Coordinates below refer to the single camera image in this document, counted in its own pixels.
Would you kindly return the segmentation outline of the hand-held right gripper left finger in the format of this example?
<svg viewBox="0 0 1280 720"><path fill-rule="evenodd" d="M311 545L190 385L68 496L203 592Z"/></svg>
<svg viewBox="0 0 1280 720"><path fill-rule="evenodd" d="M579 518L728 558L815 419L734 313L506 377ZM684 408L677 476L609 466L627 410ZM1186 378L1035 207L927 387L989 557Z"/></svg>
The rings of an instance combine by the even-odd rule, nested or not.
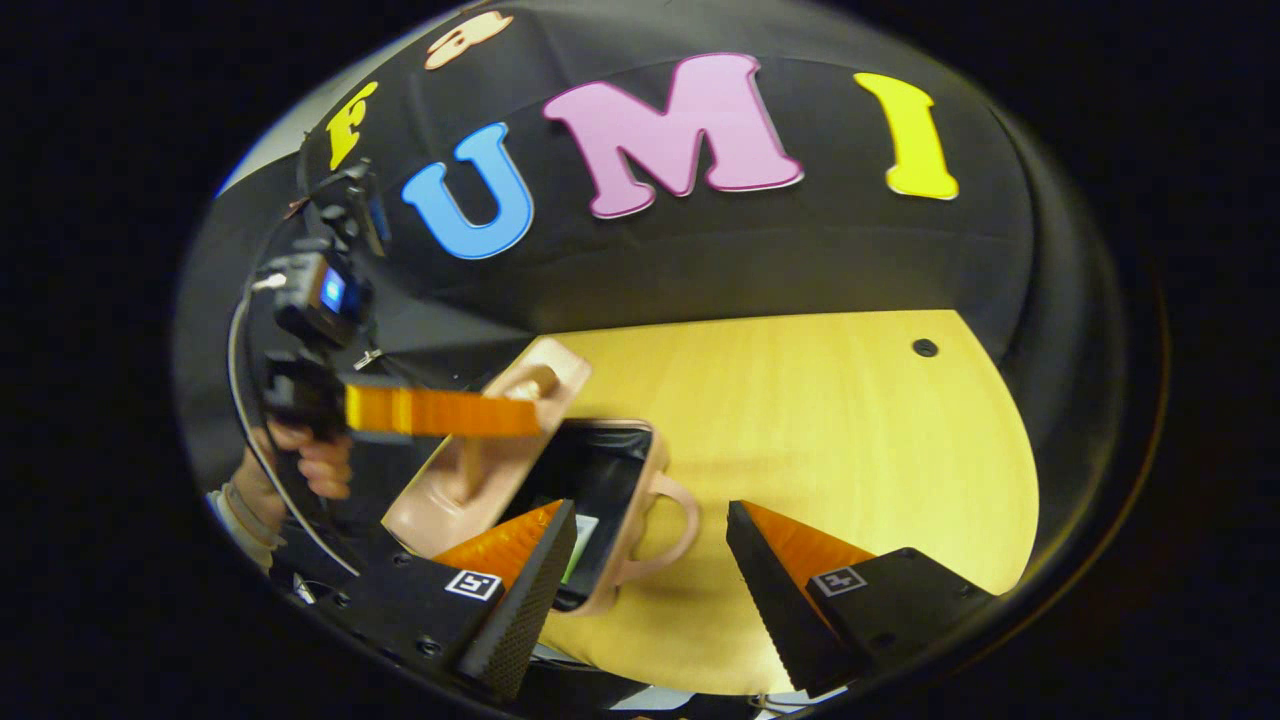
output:
<svg viewBox="0 0 1280 720"><path fill-rule="evenodd" d="M330 594L330 620L433 684L511 701L577 538L571 500L534 509L435 556L393 553Z"/></svg>

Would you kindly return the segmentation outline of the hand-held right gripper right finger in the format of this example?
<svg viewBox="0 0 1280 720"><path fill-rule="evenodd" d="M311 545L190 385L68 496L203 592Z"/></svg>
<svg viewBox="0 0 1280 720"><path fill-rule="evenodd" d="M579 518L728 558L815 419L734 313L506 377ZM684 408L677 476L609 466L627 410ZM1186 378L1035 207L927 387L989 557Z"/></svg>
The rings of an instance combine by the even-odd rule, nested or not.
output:
<svg viewBox="0 0 1280 720"><path fill-rule="evenodd" d="M792 685L823 694L914 664L995 596L914 547L877 555L746 500L726 542Z"/></svg>

